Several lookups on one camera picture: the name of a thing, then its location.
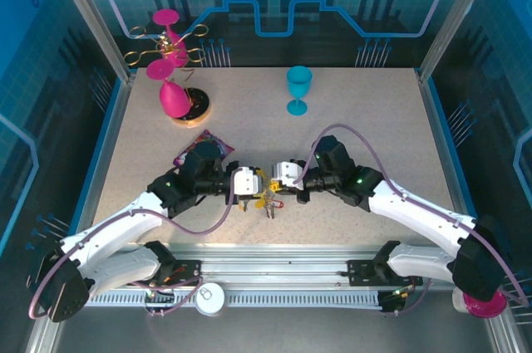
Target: speckled table surface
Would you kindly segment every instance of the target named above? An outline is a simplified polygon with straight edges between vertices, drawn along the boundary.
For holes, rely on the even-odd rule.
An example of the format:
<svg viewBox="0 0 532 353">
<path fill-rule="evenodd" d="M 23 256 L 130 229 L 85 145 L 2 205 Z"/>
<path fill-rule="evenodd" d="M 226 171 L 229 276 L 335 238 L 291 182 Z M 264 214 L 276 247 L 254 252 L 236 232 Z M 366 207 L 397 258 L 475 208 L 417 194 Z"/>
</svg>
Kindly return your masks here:
<svg viewBox="0 0 532 353">
<path fill-rule="evenodd" d="M 365 135 L 390 176 L 401 186 L 441 206 L 452 208 L 436 145 L 412 69 L 315 68 L 313 85 L 301 117 L 286 111 L 292 99 L 285 68 L 200 68 L 188 85 L 205 90 L 212 110 L 200 125 L 176 125 L 160 108 L 160 83 L 140 69 L 127 104 L 106 176 L 95 223 L 135 199 L 173 158 L 204 129 L 235 151 L 225 160 L 270 170 L 291 158 L 306 159 L 311 143 L 332 123 L 346 123 Z M 183 72 L 175 73 L 179 82 Z M 356 137 L 333 132 L 357 164 L 376 167 Z M 331 194 L 313 194 L 306 205 L 282 197 L 275 219 L 263 210 L 247 213 L 235 206 L 226 223 L 204 237 L 180 233 L 168 225 L 145 234 L 141 242 L 281 243 L 381 245 L 426 240 L 390 219 L 342 203 Z M 175 221 L 194 230 L 216 223 L 224 211 L 221 197 L 208 197 Z"/>
</svg>

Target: white tabletop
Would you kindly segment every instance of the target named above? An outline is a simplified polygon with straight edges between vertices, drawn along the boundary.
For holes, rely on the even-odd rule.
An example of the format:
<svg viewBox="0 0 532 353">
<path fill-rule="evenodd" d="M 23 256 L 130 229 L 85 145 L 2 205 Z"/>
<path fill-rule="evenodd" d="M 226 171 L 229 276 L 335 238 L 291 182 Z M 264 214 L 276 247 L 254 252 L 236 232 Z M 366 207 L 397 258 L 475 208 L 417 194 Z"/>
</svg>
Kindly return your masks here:
<svg viewBox="0 0 532 353">
<path fill-rule="evenodd" d="M 345 123 L 371 142 L 390 176 L 402 187 L 441 206 L 452 208 L 416 76 L 412 69 L 314 68 L 313 84 L 304 100 L 308 112 L 286 111 L 292 99 L 286 68 L 200 68 L 188 86 L 209 94 L 212 110 L 200 125 L 176 125 L 160 108 L 160 83 L 137 73 L 120 134 L 96 212 L 95 223 L 135 199 L 204 129 L 235 148 L 224 161 L 270 171 L 283 160 L 306 159 L 311 143 L 332 123 Z M 175 72 L 175 81 L 184 79 Z M 333 131 L 357 164 L 376 167 L 357 138 Z M 283 196 L 284 208 L 268 219 L 253 202 L 247 213 L 234 206 L 226 223 L 204 237 L 180 233 L 170 226 L 153 230 L 142 242 L 164 243 L 292 243 L 381 245 L 426 240 L 390 219 L 352 208 L 331 194 L 312 194 L 306 205 Z M 208 197 L 174 220 L 203 230 L 218 222 L 222 197 Z"/>
</svg>

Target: metal post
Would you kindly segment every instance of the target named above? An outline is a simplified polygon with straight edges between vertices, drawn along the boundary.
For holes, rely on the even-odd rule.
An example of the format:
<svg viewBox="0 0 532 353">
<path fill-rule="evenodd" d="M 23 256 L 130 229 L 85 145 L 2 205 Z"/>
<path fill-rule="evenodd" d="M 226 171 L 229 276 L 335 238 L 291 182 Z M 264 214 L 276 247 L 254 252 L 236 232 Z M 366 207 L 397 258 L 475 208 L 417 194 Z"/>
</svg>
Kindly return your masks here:
<svg viewBox="0 0 532 353">
<path fill-rule="evenodd" d="M 130 72 L 106 23 L 92 0 L 73 0 L 83 19 L 91 29 L 98 45 L 110 62 L 116 75 L 127 82 Z"/>
<path fill-rule="evenodd" d="M 449 43 L 451 43 L 458 27 L 461 25 L 462 20 L 469 12 L 470 6 L 474 1 L 475 0 L 455 0 L 451 10 L 447 14 L 446 20 L 443 22 L 440 31 L 436 35 L 431 48 L 429 48 L 429 51 L 421 64 L 420 78 L 422 82 L 427 81 L 429 77 L 431 77 L 432 72 L 435 70 L 436 65 L 449 46 Z"/>
</svg>

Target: snack bag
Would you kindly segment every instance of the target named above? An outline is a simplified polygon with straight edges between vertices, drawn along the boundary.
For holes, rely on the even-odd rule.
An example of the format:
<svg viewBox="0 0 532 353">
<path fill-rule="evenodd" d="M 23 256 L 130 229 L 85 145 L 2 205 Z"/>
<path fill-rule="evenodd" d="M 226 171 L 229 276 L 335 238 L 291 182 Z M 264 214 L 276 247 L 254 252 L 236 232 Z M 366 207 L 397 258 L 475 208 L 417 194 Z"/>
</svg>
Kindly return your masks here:
<svg viewBox="0 0 532 353">
<path fill-rule="evenodd" d="M 201 143 L 202 141 L 214 141 L 218 145 L 219 150 L 222 153 L 222 160 L 224 160 L 227 155 L 234 151 L 233 147 L 225 144 L 225 142 L 223 142 L 221 139 L 210 134 L 208 130 L 204 130 L 203 133 L 196 137 L 196 140 L 194 140 L 191 145 L 186 147 L 185 150 L 181 151 L 181 153 L 175 157 L 174 166 L 177 166 L 179 168 L 185 162 L 187 153 L 192 150 L 196 146 L 196 144 Z"/>
</svg>

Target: blue wine glass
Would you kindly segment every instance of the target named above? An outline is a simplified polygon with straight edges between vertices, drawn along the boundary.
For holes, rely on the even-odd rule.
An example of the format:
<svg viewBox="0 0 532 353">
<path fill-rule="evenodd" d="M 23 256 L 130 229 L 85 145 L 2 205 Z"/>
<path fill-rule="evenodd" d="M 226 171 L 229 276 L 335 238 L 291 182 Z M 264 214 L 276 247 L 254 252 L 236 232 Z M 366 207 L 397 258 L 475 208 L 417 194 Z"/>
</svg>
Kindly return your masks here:
<svg viewBox="0 0 532 353">
<path fill-rule="evenodd" d="M 293 66 L 286 75 L 288 91 L 295 98 L 287 105 L 290 114 L 300 116 L 307 112 L 307 104 L 301 101 L 310 90 L 313 73 L 306 66 Z"/>
</svg>

